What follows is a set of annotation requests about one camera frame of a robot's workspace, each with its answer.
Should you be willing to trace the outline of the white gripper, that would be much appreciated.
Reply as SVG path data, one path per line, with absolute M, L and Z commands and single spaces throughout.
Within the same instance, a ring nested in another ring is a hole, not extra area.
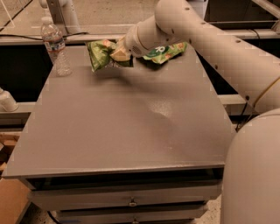
M 130 53 L 134 57 L 142 57 L 154 48 L 154 27 L 147 24 L 136 24 L 124 37 L 124 47 L 116 48 L 110 57 L 115 61 L 127 61 Z

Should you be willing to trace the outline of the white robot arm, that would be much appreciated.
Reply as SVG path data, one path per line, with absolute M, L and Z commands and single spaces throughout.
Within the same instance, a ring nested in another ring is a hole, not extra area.
M 280 224 L 280 62 L 278 57 L 209 24 L 187 0 L 159 0 L 132 26 L 112 56 L 125 61 L 158 46 L 190 44 L 258 116 L 227 151 L 221 224 Z

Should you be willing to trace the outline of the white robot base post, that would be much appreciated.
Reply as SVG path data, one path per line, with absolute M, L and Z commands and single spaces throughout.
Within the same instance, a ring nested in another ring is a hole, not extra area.
M 38 0 L 64 35 L 81 32 L 73 0 Z

